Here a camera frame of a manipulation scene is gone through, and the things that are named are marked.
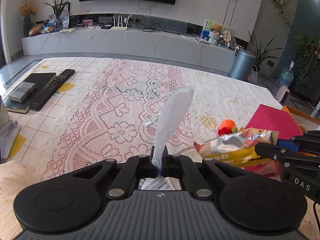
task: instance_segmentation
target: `teddy bear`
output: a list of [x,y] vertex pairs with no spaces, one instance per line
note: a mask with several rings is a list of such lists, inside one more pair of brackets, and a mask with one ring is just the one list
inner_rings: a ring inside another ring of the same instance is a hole
[[212,23],[209,33],[209,43],[212,45],[218,44],[218,39],[220,38],[220,31],[222,26],[218,23]]
[[222,26],[219,23],[212,23],[210,30],[215,32],[215,33],[220,33],[222,30]]

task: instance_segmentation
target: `white marble tv stand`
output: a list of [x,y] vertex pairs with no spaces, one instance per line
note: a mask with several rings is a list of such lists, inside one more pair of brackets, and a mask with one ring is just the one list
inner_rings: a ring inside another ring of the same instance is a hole
[[22,39],[24,55],[92,52],[171,60],[230,73],[236,54],[196,39],[165,32],[146,33],[78,28],[71,33],[50,33]]

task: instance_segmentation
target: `green plant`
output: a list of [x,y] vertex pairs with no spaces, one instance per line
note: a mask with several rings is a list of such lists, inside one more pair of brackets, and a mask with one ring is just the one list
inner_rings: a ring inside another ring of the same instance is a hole
[[68,1],[60,0],[59,2],[59,0],[54,0],[53,3],[54,5],[45,2],[45,4],[50,5],[52,7],[53,12],[56,15],[56,18],[59,19]]
[[268,46],[273,42],[273,40],[275,38],[273,38],[271,41],[269,41],[268,44],[266,45],[266,47],[264,48],[264,50],[262,50],[262,41],[260,41],[260,45],[258,46],[258,42],[257,42],[256,35],[254,34],[254,32],[252,32],[252,36],[254,39],[252,38],[250,33],[249,33],[249,35],[250,35],[250,40],[251,40],[253,48],[254,48],[254,52],[252,52],[251,50],[250,51],[252,52],[252,54],[254,54],[257,57],[254,65],[257,67],[258,72],[260,70],[260,66],[261,66],[262,62],[264,62],[267,58],[279,59],[278,57],[268,56],[268,54],[273,50],[283,49],[283,48],[267,49]]
[[273,2],[273,5],[275,6],[276,9],[279,8],[279,15],[282,15],[283,13],[286,14],[286,17],[283,18],[284,24],[287,25],[289,28],[289,31],[291,31],[292,22],[291,22],[290,14],[288,12],[287,3],[283,0],[271,0],[271,1]]
[[319,55],[320,38],[295,35],[294,41],[298,45],[298,50],[293,75],[295,77],[295,82],[301,84],[307,76],[305,70],[306,65],[310,62],[314,54]]

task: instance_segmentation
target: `pink box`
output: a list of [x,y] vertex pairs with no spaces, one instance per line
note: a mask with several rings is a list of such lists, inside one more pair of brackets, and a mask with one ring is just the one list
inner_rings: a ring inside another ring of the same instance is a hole
[[290,114],[279,109],[260,105],[245,128],[266,129],[279,132],[279,139],[289,140],[303,135]]

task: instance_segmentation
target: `power outlet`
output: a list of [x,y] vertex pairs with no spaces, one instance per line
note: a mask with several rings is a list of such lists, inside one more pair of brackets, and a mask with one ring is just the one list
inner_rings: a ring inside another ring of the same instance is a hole
[[113,20],[113,17],[99,17],[98,22],[105,23],[106,21],[110,21],[111,19]]
[[275,65],[275,63],[271,60],[268,60],[267,65],[273,67]]

